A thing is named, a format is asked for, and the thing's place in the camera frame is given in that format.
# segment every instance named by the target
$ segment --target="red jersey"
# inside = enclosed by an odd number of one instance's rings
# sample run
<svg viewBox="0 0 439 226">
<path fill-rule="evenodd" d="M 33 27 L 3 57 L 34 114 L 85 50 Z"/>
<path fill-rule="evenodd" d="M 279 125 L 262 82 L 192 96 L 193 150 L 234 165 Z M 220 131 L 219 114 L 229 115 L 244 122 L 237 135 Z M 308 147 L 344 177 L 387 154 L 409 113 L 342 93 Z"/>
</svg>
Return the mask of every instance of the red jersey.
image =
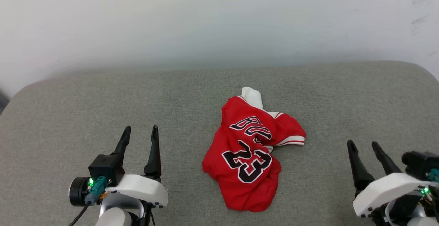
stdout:
<svg viewBox="0 0 439 226">
<path fill-rule="evenodd" d="M 273 146 L 303 145 L 305 140 L 305 131 L 290 115 L 266 112 L 262 101 L 260 107 L 241 96 L 230 98 L 221 109 L 221 126 L 202 163 L 203 171 L 218 182 L 230 209 L 267 209 L 281 171 L 270 151 Z"/>
</svg>

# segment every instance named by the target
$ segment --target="gray fabric surface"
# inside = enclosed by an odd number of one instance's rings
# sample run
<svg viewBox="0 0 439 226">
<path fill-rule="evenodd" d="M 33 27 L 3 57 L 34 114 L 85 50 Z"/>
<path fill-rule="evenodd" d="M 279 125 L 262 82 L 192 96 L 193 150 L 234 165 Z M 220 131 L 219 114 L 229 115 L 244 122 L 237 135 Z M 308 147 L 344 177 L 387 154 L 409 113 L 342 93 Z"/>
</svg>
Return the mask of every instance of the gray fabric surface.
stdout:
<svg viewBox="0 0 439 226">
<path fill-rule="evenodd" d="M 243 86 L 259 90 L 264 108 L 286 112 L 306 131 L 304 146 L 276 148 L 282 172 L 268 210 L 225 207 L 201 163 L 220 125 L 221 106 Z M 370 143 L 395 160 L 405 151 L 439 153 L 439 84 L 404 62 L 74 76 L 30 85 L 0 117 L 1 225 L 67 225 L 72 179 L 87 176 L 97 154 L 113 151 L 132 126 L 124 167 L 141 174 L 152 125 L 160 129 L 162 181 L 169 207 L 163 225 L 372 225 L 352 209 L 354 187 L 346 141 L 364 165 L 384 175 Z M 94 225 L 99 207 L 78 225 Z"/>
</svg>

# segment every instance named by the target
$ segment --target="cable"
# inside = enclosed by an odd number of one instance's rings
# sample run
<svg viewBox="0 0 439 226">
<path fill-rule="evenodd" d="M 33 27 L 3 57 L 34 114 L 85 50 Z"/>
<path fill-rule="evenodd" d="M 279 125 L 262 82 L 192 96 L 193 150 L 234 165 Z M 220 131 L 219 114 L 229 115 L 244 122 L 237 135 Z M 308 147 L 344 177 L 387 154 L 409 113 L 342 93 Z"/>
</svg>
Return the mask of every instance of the cable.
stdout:
<svg viewBox="0 0 439 226">
<path fill-rule="evenodd" d="M 394 206 L 395 201 L 396 201 L 396 199 L 390 201 L 390 202 L 387 204 L 387 206 L 385 207 L 385 216 L 386 216 L 386 218 L 387 218 L 387 222 L 388 222 L 391 226 L 396 226 L 396 224 L 392 222 L 392 219 L 390 219 L 390 216 L 389 216 L 390 207 L 393 207 L 393 206 Z"/>
<path fill-rule="evenodd" d="M 154 221 L 154 216 L 152 215 L 152 211 L 151 211 L 151 219 L 152 219 L 152 225 L 155 226 L 155 221 Z"/>
<path fill-rule="evenodd" d="M 88 201 L 84 208 L 82 209 L 82 211 L 77 215 L 77 217 L 69 224 L 69 226 L 73 226 L 79 219 L 80 217 L 84 214 L 84 212 L 86 211 L 86 209 L 90 206 L 91 202 Z"/>
<path fill-rule="evenodd" d="M 430 203 L 430 201 L 428 201 L 428 200 L 426 200 L 426 199 L 424 199 L 424 201 L 427 202 L 430 206 L 433 206 L 433 205 Z"/>
</svg>

